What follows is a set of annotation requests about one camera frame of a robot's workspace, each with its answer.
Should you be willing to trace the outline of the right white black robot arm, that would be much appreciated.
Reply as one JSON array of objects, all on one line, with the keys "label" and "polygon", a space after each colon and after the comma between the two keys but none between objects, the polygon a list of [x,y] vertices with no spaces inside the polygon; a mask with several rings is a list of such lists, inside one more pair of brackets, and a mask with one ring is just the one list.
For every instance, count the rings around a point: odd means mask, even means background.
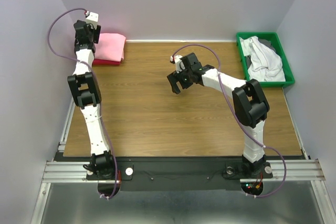
[{"label": "right white black robot arm", "polygon": [[170,62],[175,65],[175,71],[167,76],[173,93],[200,84],[221,91],[225,99],[232,100],[229,108],[244,133],[241,170],[248,177],[261,172],[266,163],[264,125],[270,107],[260,83],[231,77],[211,65],[203,66],[194,53],[171,56]]}]

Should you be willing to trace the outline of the light pink t shirt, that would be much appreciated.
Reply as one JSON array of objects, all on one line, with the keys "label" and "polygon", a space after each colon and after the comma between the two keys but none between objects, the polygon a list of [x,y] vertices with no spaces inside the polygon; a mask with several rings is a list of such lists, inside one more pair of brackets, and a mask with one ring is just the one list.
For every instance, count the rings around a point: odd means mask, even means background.
[{"label": "light pink t shirt", "polygon": [[126,37],[121,34],[100,34],[94,58],[122,62],[124,60],[125,42]]}]

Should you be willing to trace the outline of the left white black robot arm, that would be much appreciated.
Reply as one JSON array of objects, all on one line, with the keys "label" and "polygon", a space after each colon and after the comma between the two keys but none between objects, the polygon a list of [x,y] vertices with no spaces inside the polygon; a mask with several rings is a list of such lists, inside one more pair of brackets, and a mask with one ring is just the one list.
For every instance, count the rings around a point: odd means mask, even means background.
[{"label": "left white black robot arm", "polygon": [[117,166],[102,125],[101,92],[92,71],[99,30],[92,22],[82,20],[76,21],[73,26],[77,63],[67,81],[75,105],[84,117],[89,135],[90,163],[84,165],[84,168],[88,175],[95,175],[98,179],[114,179]]}]

